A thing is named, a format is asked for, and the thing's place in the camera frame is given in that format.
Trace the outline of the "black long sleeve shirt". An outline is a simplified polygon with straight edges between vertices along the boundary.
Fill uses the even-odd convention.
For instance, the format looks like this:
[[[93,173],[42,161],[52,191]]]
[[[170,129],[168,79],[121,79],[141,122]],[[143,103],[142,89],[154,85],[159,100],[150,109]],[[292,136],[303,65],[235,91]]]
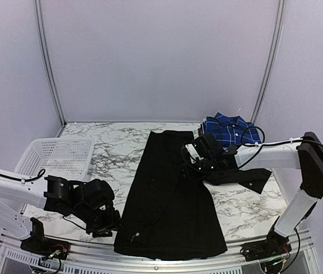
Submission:
[[[238,183],[261,193],[266,169],[202,174],[189,168],[182,145],[190,131],[150,132],[116,234],[117,253],[145,257],[210,257],[227,245],[207,183]]]

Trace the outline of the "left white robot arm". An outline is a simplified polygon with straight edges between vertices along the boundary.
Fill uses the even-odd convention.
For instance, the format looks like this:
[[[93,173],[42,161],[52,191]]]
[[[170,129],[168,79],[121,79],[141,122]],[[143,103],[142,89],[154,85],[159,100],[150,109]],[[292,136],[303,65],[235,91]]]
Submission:
[[[120,228],[120,214],[114,208],[114,192],[104,180],[67,180],[39,171],[25,176],[0,169],[0,198],[25,203],[62,216],[73,215],[86,225],[85,232],[102,235]],[[0,202],[0,226],[20,240],[27,240],[39,254],[51,249],[51,241],[39,230],[38,221],[21,217]]]

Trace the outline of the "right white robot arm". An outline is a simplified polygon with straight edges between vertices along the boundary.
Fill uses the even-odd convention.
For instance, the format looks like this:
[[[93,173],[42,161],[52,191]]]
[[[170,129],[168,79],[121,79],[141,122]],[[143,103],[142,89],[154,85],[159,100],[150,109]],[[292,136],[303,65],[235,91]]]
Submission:
[[[239,143],[228,148],[222,148],[211,134],[204,134],[182,145],[181,157],[201,174],[287,170],[300,177],[297,192],[262,242],[261,250],[268,256],[284,246],[323,198],[323,143],[313,132],[278,142]]]

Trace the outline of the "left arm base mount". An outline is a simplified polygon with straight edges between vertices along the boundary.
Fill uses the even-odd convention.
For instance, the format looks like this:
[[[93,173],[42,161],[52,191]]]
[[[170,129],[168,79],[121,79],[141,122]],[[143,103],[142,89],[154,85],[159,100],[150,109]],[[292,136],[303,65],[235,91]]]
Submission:
[[[46,259],[57,257],[61,260],[66,260],[70,249],[70,243],[47,237],[30,237],[28,239],[21,240],[20,248],[24,251],[41,255]]]

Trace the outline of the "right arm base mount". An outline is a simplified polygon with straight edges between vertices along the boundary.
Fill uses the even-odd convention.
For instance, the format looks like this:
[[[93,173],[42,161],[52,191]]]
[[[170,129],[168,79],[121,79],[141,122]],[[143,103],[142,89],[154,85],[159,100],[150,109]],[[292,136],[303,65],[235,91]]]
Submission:
[[[254,261],[284,255],[292,250],[288,241],[279,243],[276,239],[266,239],[244,243],[241,247],[240,254],[245,257],[246,261]]]

